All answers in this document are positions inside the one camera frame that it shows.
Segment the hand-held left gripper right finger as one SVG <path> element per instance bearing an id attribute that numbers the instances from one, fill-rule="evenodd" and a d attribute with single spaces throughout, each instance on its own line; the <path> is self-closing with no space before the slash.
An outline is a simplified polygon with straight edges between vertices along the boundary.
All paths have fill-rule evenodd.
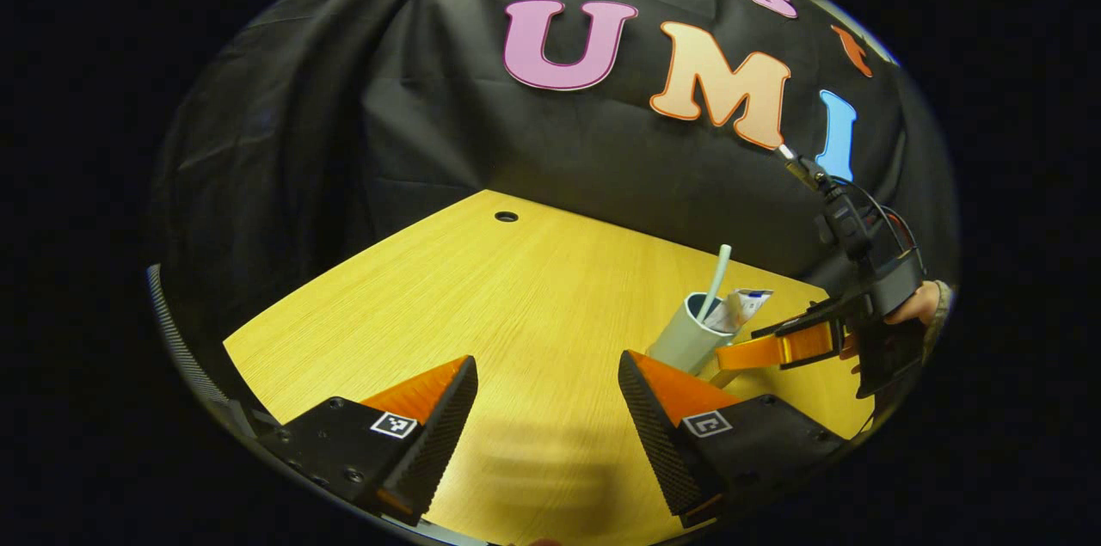
<path id="1" fill-rule="evenodd" d="M 633 350 L 618 361 L 637 440 L 684 529 L 766 506 L 848 448 L 846 438 L 778 395 L 741 400 Z"/>

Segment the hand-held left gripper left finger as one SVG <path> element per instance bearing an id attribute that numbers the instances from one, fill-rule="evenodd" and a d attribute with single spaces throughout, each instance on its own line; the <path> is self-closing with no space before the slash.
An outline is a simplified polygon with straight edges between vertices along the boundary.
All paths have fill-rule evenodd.
<path id="1" fill-rule="evenodd" d="M 461 354 L 366 400 L 321 400 L 258 441 L 351 506 L 416 526 L 432 505 L 477 393 L 476 359 Z"/>

